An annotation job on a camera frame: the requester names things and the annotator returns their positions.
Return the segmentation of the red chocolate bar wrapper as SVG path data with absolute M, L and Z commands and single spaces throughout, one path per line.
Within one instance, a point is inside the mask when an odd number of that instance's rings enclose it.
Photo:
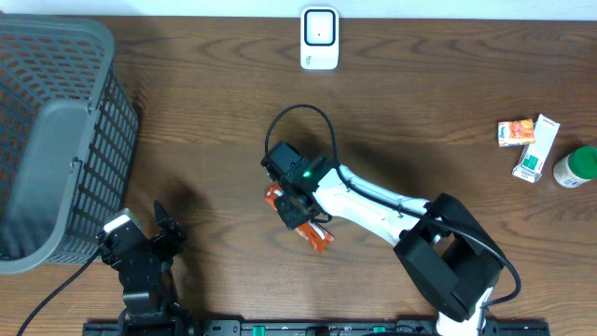
M 278 182 L 273 183 L 267 189 L 264 195 L 264 200 L 271 206 L 275 211 L 278 210 L 275 201 L 284 195 L 284 192 Z M 324 229 L 318 223 L 307 221 L 297 226 L 294 231 L 303 237 L 313 249 L 323 254 L 329 245 L 334 241 L 334 236 Z

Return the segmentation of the orange tissue pack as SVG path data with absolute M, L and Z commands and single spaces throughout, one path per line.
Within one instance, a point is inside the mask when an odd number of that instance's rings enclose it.
M 497 123 L 497 143 L 499 147 L 525 146 L 534 142 L 534 123 L 531 119 L 500 121 Z

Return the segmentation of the white green carton box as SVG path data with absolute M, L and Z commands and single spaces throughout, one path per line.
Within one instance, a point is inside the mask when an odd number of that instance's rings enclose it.
M 534 123 L 535 142 L 523 148 L 521 157 L 512 170 L 514 176 L 529 183 L 535 183 L 541 178 L 559 128 L 558 122 L 539 115 Z

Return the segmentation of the green lid seasoning jar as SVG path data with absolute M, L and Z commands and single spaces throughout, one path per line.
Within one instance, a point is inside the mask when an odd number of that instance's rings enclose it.
M 554 165 L 553 175 L 558 184 L 573 189 L 594 180 L 596 170 L 596 148 L 580 147 Z

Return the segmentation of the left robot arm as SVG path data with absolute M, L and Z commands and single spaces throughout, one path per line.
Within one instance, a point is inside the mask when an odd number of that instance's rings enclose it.
M 180 307 L 172 267 L 183 251 L 187 234 L 154 202 L 160 233 L 144 235 L 125 208 L 113 215 L 98 234 L 102 262 L 118 272 L 125 310 L 118 319 L 121 335 L 187 335 L 188 316 Z

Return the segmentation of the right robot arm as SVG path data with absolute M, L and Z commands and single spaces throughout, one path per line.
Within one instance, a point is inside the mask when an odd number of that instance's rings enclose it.
M 355 175 L 327 157 L 310 161 L 291 149 L 261 161 L 272 184 L 267 203 L 318 252 L 333 240 L 325 223 L 347 219 L 390 244 L 421 295 L 438 311 L 440 335 L 479 335 L 490 295 L 511 265 L 464 205 L 404 196 Z

